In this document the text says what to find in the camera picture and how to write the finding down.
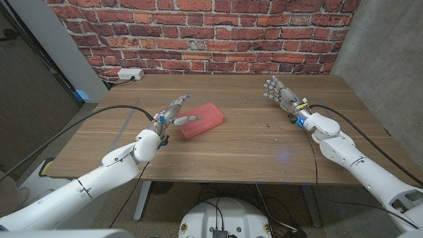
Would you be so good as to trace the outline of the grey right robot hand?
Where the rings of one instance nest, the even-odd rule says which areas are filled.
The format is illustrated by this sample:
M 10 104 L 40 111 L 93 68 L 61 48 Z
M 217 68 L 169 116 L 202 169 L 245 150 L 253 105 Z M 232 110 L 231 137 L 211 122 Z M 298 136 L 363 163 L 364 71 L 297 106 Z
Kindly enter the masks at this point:
M 277 102 L 282 110 L 288 113 L 291 123 L 303 124 L 312 114 L 307 102 L 300 99 L 293 91 L 286 87 L 275 75 L 263 85 L 267 93 L 266 98 Z

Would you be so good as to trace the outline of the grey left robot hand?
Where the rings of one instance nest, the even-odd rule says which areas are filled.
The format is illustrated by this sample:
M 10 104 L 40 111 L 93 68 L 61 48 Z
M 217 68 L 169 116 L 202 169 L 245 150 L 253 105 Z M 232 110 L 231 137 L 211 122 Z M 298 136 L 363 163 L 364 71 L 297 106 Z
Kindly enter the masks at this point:
M 189 94 L 182 95 L 181 97 L 172 101 L 167 108 L 158 112 L 153 117 L 153 122 L 147 129 L 154 131 L 156 134 L 158 134 L 161 140 L 164 140 L 166 137 L 165 130 L 171 124 L 174 124 L 175 126 L 182 126 L 191 121 L 201 120 L 201 116 L 182 116 L 179 118 L 177 117 L 180 114 L 180 109 L 182 105 L 189 97 Z

